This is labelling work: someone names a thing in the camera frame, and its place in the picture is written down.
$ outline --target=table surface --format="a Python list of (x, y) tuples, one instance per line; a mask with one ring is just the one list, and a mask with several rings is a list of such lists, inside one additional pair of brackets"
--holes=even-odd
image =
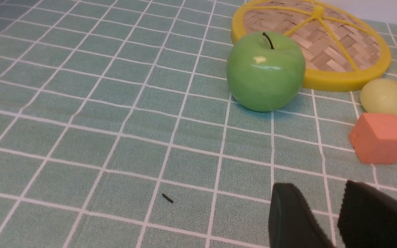
[[(0, 247), (268, 247), (274, 182), (341, 247), (347, 179), (397, 199), (397, 165), (348, 142), (359, 92), (302, 89), (274, 113), (231, 98), (243, 3), (0, 0)], [(369, 24), (397, 80), (397, 25)]]

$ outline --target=black speck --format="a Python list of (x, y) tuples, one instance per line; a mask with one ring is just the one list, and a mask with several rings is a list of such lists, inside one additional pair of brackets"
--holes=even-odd
[(171, 200), (169, 197), (167, 197), (165, 194), (162, 194), (163, 198), (167, 199), (170, 203), (174, 203), (173, 200)]

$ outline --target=yellow spoke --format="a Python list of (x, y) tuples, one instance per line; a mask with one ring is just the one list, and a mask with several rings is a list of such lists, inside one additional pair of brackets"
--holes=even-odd
[(312, 15), (312, 13), (310, 13), (308, 11), (304, 11), (304, 10), (297, 9), (297, 8), (291, 8), (291, 7), (283, 7), (283, 6), (253, 6), (253, 7), (250, 7), (250, 9), (282, 9), (282, 10), (289, 10), (289, 11), (297, 12), (300, 14), (307, 14), (308, 16)]
[(306, 20), (304, 20), (302, 23), (296, 25), (295, 27), (293, 27), (291, 30), (287, 31), (284, 35), (285, 36), (290, 36), (291, 33), (295, 32), (295, 30), (301, 28), (302, 26), (304, 26), (306, 23), (310, 22), (311, 20), (313, 20), (313, 17), (309, 17)]
[(343, 47), (341, 42), (336, 38), (335, 34), (332, 32), (332, 30), (329, 28), (329, 26), (321, 18), (319, 18), (318, 20), (319, 20), (319, 22), (321, 22), (321, 25), (323, 25), (323, 27), (327, 30), (327, 32), (330, 34), (330, 36), (332, 36), (332, 39), (338, 44), (339, 48), (341, 49), (341, 51), (343, 52), (343, 54), (345, 55), (345, 57), (347, 58), (349, 63), (351, 63), (351, 65), (355, 69), (355, 71), (358, 71), (358, 67), (356, 66), (355, 62), (350, 57), (350, 55), (347, 53), (347, 51), (345, 50), (345, 48)]
[(353, 24), (351, 22), (348, 22), (348, 21), (345, 21), (345, 20), (341, 20), (341, 19), (336, 19), (336, 18), (329, 17), (329, 16), (323, 16), (323, 19), (324, 20), (333, 21), (333, 22), (340, 22), (340, 23), (343, 23), (343, 24), (347, 24), (347, 25), (349, 25), (351, 27), (354, 27), (354, 28), (356, 28), (358, 30), (361, 30), (362, 32), (364, 32), (364, 33), (366, 33), (368, 35), (371, 35), (371, 33), (369, 31), (367, 31), (367, 30), (363, 29), (362, 27), (360, 27), (358, 25), (355, 25), (355, 24)]

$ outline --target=orange foam block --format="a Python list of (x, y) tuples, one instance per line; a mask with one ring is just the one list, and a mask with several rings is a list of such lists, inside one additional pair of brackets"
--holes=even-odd
[(348, 139), (363, 164), (392, 165), (397, 162), (395, 115), (363, 113)]

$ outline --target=plastic apple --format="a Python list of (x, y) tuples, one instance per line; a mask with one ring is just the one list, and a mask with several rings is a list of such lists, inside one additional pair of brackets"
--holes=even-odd
[(244, 107), (268, 112), (287, 105), (301, 89), (306, 60), (291, 38), (274, 32), (243, 36), (227, 59), (227, 83)]

